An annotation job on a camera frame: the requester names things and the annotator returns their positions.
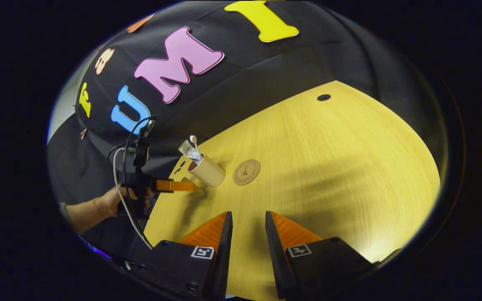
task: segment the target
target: round coaster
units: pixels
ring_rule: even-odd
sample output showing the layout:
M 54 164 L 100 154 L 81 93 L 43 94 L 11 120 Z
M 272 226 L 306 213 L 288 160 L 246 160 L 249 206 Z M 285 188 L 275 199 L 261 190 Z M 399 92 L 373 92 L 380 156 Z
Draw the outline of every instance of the round coaster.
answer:
M 237 185 L 250 183 L 260 172 L 260 162 L 258 160 L 246 160 L 242 162 L 233 173 L 233 182 Z

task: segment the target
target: wooden table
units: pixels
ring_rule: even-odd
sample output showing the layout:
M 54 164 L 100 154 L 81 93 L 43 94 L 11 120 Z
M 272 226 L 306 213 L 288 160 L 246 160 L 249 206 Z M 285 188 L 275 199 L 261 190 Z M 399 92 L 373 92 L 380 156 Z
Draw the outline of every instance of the wooden table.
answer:
M 322 94 L 331 98 L 318 101 Z M 434 159 L 415 131 L 375 99 L 337 81 L 281 101 L 199 149 L 226 171 L 226 179 L 206 187 L 206 196 L 161 194 L 145 235 L 153 245 L 176 241 L 232 211 L 227 292 L 259 301 L 277 299 L 266 210 L 323 238 L 339 236 L 374 262 L 409 242 L 440 187 Z M 233 172 L 249 159 L 261 163 L 259 175 L 238 186 Z M 181 157 L 170 178 L 189 178 L 189 163 Z

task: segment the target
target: human arm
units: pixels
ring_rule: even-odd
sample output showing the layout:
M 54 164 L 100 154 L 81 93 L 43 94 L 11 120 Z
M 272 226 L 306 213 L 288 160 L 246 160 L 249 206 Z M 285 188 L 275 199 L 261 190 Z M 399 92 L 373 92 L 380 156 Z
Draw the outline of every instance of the human arm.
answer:
M 122 196 L 126 196 L 126 189 L 120 189 Z M 150 207 L 150 200 L 154 194 L 147 189 L 145 195 L 145 208 Z M 130 189 L 130 198 L 136 200 L 136 196 L 132 189 Z M 81 234 L 86 230 L 97 225 L 108 217 L 116 217 L 118 215 L 117 206 L 120 202 L 120 196 L 118 195 L 116 187 L 106 192 L 103 196 L 94 198 L 87 202 L 83 202 L 75 205 L 67 205 L 61 208 L 63 215 L 67 217 L 67 220 L 72 225 L 73 229 Z

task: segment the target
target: human hand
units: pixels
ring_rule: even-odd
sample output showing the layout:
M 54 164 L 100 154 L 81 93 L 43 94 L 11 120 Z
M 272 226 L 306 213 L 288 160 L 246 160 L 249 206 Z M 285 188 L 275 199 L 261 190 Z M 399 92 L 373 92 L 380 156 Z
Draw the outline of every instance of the human hand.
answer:
M 120 187 L 120 193 L 122 196 L 126 196 L 127 190 L 125 187 Z M 130 198 L 132 200 L 137 200 L 137 197 L 133 191 L 133 189 L 129 188 L 130 191 Z M 150 187 L 146 187 L 146 194 L 145 194 L 145 208 L 150 207 L 150 198 L 154 197 L 154 193 L 151 191 Z M 116 187 L 113 187 L 111 190 L 106 192 L 103 196 L 100 196 L 96 199 L 96 206 L 100 214 L 104 217 L 116 217 L 118 215 L 118 203 L 120 202 L 120 196 L 118 195 L 118 191 Z

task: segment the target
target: screw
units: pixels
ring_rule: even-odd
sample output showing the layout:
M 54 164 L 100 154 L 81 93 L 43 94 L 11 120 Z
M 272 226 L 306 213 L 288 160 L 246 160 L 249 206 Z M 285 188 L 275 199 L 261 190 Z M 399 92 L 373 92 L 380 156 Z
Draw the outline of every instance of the screw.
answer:
M 135 265 L 135 263 L 130 263 L 130 262 L 127 261 L 127 260 L 124 261 L 124 263 L 126 264 L 126 269 L 128 269 L 128 270 L 131 270 L 132 265 Z
M 317 97 L 317 100 L 325 101 L 325 100 L 328 100 L 330 98 L 331 98 L 331 96 L 329 94 L 323 94 L 323 95 L 319 95 L 319 97 Z
M 189 290 L 198 290 L 200 287 L 195 282 L 191 282 L 187 284 L 187 288 Z

